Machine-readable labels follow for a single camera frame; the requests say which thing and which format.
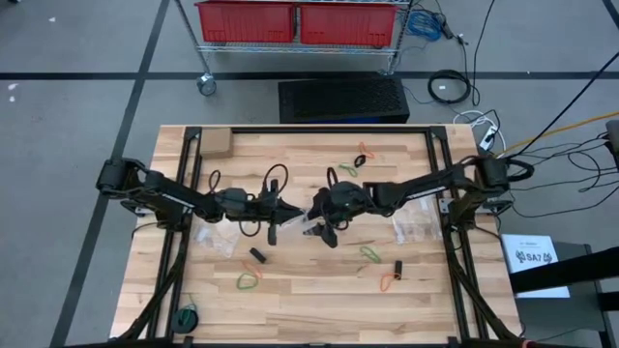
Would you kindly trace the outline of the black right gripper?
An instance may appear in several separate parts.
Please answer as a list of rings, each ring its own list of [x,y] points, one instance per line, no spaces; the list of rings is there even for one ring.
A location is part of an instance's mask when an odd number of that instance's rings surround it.
[[[330,188],[321,188],[312,198],[307,218],[322,218],[322,223],[304,230],[303,235],[321,237],[328,247],[337,247],[336,230],[345,229],[354,217],[368,213],[371,209],[367,193],[356,184],[338,182]]]

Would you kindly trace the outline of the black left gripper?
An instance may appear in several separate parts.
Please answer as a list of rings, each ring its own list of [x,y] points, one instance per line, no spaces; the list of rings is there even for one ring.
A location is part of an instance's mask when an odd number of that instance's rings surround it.
[[[261,200],[265,195],[279,197],[279,181],[274,179],[270,186],[263,184],[260,194],[251,198],[242,188],[227,188],[216,193],[216,202],[223,208],[227,219],[239,223],[240,232],[245,237],[254,237],[260,231],[261,223],[268,222],[267,242],[270,246],[277,244],[277,227],[274,214],[267,218],[261,211]],[[284,226],[296,221],[304,221],[306,213],[303,208],[291,205],[282,198],[277,200],[277,225]],[[256,223],[257,229],[249,234],[244,229],[244,222]]]

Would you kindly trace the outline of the small cardboard box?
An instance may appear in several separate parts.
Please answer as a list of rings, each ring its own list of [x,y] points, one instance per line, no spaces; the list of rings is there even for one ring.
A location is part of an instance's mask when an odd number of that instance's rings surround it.
[[[233,156],[233,133],[231,128],[203,128],[199,147],[206,160],[228,159]]]

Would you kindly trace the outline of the black perforated floor mat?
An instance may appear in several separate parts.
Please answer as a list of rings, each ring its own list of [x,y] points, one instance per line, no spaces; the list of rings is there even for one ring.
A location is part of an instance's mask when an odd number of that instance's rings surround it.
[[[278,92],[283,124],[405,124],[410,116],[398,78],[287,81]]]

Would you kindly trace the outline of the black green tape roll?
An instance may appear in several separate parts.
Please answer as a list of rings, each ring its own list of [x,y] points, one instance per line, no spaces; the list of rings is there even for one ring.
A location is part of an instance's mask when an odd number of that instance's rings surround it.
[[[170,327],[175,334],[189,334],[197,327],[198,321],[196,306],[189,304],[173,314]]]

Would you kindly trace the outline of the white power strip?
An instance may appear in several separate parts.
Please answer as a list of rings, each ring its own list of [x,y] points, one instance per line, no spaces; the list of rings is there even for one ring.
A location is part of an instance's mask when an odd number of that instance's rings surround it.
[[[497,133],[498,128],[496,126],[490,126],[487,129],[483,139],[480,141],[479,147],[484,151],[488,151],[494,144],[494,139]]]

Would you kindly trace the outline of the red plastic storage bin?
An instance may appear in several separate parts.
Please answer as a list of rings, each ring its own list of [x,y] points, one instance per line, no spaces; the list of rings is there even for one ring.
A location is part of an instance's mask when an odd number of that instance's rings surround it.
[[[304,4],[301,43],[389,46],[397,11],[385,4]]]
[[[205,1],[197,7],[207,43],[291,43],[295,31],[292,3]]]

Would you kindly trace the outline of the white paper sign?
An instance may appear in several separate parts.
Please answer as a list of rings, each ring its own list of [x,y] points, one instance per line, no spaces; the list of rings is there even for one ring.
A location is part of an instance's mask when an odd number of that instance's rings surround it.
[[[553,241],[548,235],[503,234],[500,239],[510,274],[558,261]],[[567,286],[516,293],[517,299],[568,299],[570,296]]]

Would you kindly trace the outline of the black beam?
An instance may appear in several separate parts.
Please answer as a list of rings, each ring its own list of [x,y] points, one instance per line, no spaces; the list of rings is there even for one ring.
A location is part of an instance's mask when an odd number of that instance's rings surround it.
[[[510,274],[514,293],[619,276],[619,246]]]

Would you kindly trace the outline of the dark grey cabinet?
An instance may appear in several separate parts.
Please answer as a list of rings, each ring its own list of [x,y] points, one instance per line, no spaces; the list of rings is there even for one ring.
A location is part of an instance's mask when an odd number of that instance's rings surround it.
[[[553,242],[558,261],[594,253],[588,245]],[[610,311],[619,311],[619,290],[605,292],[602,280],[567,285],[568,299],[517,299],[520,320],[526,334],[535,328],[553,331],[546,339],[575,333],[579,330],[595,332],[602,348],[619,348],[609,320]]]

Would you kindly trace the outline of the grey box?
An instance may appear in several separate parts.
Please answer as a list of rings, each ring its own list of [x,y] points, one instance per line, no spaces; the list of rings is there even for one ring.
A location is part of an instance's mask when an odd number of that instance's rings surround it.
[[[606,148],[619,160],[619,120],[608,121],[606,127]]]

